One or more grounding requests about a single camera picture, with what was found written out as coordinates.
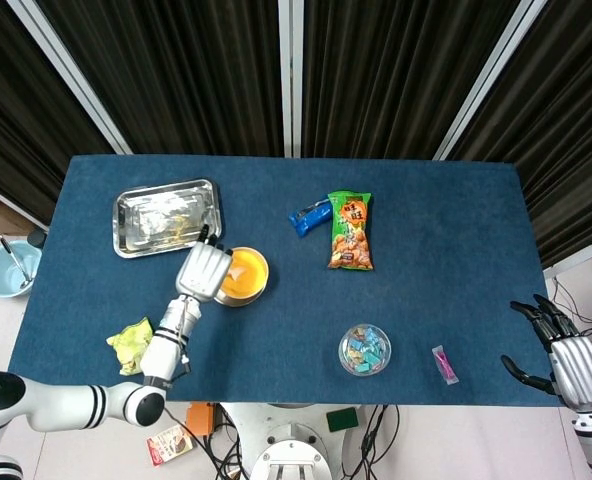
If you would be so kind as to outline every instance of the bowl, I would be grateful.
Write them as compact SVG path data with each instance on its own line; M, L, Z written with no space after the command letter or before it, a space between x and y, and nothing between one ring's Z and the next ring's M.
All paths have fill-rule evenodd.
M12 240L9 242L12 251L18 257L21 265L34 278L38 270L41 251L32 247L25 240ZM30 282L25 288L20 288L25 280L12 257L0 246L0 298L16 297L29 293L34 282Z
M242 307L252 303L265 290L269 265L253 248L236 247L232 251L232 264L216 294L216 301L228 307Z
M338 346L341 365L358 377L382 372L391 355L392 345L385 332L369 323L347 330Z

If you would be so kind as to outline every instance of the table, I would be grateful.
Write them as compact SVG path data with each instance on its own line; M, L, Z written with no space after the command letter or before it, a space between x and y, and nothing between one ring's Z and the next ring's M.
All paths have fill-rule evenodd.
M72 159L10 371L56 384L118 375L105 339L144 315L158 324L187 251L123 259L112 205L124 190L207 177L220 187L226 247L270 265L266 291L233 309L214 302L189 345L193 372L172 400L440 405L555 405L516 382L501 354L546 376L528 322L509 309L544 293L520 183L510 165L362 159L94 155ZM372 193L375 270L328 270L331 224L299 238L291 211L341 189ZM392 342L378 375L349 375L338 342L358 323ZM431 349L460 378L448 386ZM141 377L131 380L140 381Z

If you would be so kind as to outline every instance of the white robot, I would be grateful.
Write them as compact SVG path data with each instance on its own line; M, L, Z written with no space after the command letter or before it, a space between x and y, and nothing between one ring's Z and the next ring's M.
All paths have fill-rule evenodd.
M231 252L214 246L215 237L208 239L207 234L203 229L185 260L176 279L181 295L170 302L143 356L143 385L50 386L0 372L0 440L5 427L19 415L26 415L39 432L96 428L107 417L136 426L155 423L163 413L179 362L188 370L186 346L200 318L200 303L215 297L231 265ZM536 300L540 309L517 302L511 306L531 321L549 355L552 380L527 375L509 357L503 356L502 361L520 382L558 395L578 413L574 428L592 471L592 344L548 300L540 296ZM314 418L320 411L315 405L224 407L239 428L244 467L252 480L332 480L341 475L343 433L317 427ZM22 478L18 462L0 455L0 480Z

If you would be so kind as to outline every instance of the light blue bowl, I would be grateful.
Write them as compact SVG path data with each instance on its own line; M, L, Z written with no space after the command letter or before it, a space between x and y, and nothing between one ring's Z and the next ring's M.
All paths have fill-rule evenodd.
M25 267L25 271L32 278L36 277L38 263L40 262L41 251L32 247L25 240L13 240L9 242L13 252L18 257L20 263ZM9 298L29 293L34 282L32 281L25 288L20 285L25 280L22 272L18 269L12 257L0 246L0 297Z

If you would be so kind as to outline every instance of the pink object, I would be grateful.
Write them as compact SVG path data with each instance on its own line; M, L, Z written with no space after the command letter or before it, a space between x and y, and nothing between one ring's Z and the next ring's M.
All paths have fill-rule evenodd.
M454 369L447 360L447 354L443 350L443 346L439 345L435 348L432 348L432 353L434 354L434 360L436 360L436 366L438 367L438 371L443 376L447 385L453 385L454 383L458 383L458 377L456 373L454 373Z

